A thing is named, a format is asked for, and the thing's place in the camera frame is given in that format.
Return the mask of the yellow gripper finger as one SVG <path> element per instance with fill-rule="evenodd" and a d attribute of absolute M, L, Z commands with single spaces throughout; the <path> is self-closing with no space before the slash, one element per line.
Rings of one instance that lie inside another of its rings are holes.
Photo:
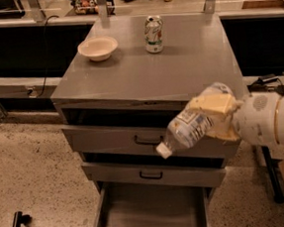
<path fill-rule="evenodd" d="M 215 125 L 207 133 L 208 137 L 234 142 L 239 139 L 238 133 L 231 125 Z"/>
<path fill-rule="evenodd" d="M 242 105 L 240 100 L 235 99 L 231 94 L 209 94 L 199 95 L 192 98 L 189 102 L 189 108 L 196 112 L 203 112 L 211 115 L 229 115 L 237 111 Z"/>

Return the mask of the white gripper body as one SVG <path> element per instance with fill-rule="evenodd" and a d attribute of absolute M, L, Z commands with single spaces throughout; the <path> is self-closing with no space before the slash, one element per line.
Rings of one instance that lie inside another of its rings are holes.
<path fill-rule="evenodd" d="M 245 96 L 233 118 L 243 141 L 253 146 L 277 145 L 276 114 L 281 98 L 273 92 L 254 92 Z"/>

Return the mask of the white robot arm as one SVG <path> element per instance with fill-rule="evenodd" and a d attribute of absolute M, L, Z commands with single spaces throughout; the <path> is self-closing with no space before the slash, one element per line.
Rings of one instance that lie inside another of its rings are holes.
<path fill-rule="evenodd" d="M 242 100 L 225 93 L 200 95 L 189 108 L 212 119 L 209 137 L 241 139 L 254 146 L 284 145 L 284 96 L 278 93 L 254 92 Z"/>

